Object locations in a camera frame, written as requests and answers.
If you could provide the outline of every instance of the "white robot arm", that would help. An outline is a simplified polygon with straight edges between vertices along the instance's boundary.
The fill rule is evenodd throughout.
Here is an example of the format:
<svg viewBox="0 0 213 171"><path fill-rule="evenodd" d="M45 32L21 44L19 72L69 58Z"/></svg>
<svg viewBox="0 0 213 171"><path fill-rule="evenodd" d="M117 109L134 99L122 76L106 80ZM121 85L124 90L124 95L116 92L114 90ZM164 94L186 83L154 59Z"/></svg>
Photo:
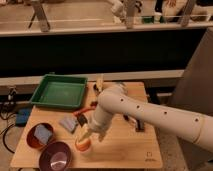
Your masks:
<svg viewBox="0 0 213 171"><path fill-rule="evenodd" d="M98 106L89 119L89 132L105 135L115 113L143 120L213 152L213 117L134 100L125 87L116 84L98 97Z"/></svg>

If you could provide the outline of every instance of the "blue sponge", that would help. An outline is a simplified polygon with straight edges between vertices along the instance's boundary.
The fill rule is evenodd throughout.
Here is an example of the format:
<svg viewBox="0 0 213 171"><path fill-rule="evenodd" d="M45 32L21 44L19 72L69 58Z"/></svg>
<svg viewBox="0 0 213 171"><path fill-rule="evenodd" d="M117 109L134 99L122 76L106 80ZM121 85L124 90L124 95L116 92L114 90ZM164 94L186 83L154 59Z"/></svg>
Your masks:
<svg viewBox="0 0 213 171"><path fill-rule="evenodd" d="M31 108L20 109L16 114L16 126L25 126L31 113Z"/></svg>

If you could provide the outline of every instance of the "black panel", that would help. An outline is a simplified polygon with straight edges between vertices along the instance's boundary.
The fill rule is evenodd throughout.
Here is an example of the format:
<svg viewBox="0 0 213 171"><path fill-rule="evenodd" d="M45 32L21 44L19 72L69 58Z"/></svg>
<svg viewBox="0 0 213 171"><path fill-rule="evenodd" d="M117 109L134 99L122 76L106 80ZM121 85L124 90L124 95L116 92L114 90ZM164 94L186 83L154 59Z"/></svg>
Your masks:
<svg viewBox="0 0 213 171"><path fill-rule="evenodd" d="M0 76L183 69L205 29L0 38Z"/></svg>
<svg viewBox="0 0 213 171"><path fill-rule="evenodd" d="M201 6L212 6L213 1L212 0L197 0L197 4Z"/></svg>

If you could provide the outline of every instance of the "red bowl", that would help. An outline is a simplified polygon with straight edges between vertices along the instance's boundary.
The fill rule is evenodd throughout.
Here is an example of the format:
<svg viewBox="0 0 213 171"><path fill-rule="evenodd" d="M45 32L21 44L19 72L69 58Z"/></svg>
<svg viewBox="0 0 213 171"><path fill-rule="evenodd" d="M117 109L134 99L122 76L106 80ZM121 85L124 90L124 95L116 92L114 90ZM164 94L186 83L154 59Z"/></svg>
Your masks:
<svg viewBox="0 0 213 171"><path fill-rule="evenodd" d="M52 132L52 136L49 138L47 144L49 144L50 142L52 142L53 139L54 139L54 138L53 138L53 137L54 137L54 135L53 135L53 133L54 133L53 127L52 127L49 123L39 123L39 124L35 125L34 127L32 127L32 128L30 129L30 131L28 132L28 134L27 134L27 144L28 144L31 148L35 148L35 149L38 149L38 150L44 148L44 147L47 145L47 144L42 144L42 143L34 136L35 129L36 129L36 127L37 127L38 125L40 125L40 124L44 125L45 128L47 128L49 131Z"/></svg>
<svg viewBox="0 0 213 171"><path fill-rule="evenodd" d="M70 164L72 154L64 142L53 142L41 153L39 169L41 171L64 171Z"/></svg>

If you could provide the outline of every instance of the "cable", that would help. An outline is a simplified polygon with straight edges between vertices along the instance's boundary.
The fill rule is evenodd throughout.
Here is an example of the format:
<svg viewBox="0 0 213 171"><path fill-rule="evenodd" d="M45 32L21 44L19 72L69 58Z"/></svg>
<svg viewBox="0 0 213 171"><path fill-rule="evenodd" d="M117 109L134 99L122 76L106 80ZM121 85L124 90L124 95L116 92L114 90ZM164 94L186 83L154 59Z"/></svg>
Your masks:
<svg viewBox="0 0 213 171"><path fill-rule="evenodd" d="M9 115L9 112L13 111L13 109L16 106L15 101L15 95L17 94L17 91L15 88L11 88L10 92L7 96L7 99L3 100L0 107L0 118L2 120L6 120L8 123L8 119L11 118L11 115Z"/></svg>
<svg viewBox="0 0 213 171"><path fill-rule="evenodd" d="M8 145L7 145L7 143L6 143L6 135L7 135L7 132L11 129L11 128L13 128L15 126L15 124L11 124L10 126L8 126L7 128L6 128L6 130L4 131L4 133L3 133L3 138L2 138L2 140L3 140L3 145L5 146L5 148L9 151L9 152L11 152L11 153L15 153L13 150L11 150L9 147L8 147Z"/></svg>
<svg viewBox="0 0 213 171"><path fill-rule="evenodd" d="M1 131L0 135L2 135L7 130L7 128L8 128L8 126L4 130Z"/></svg>

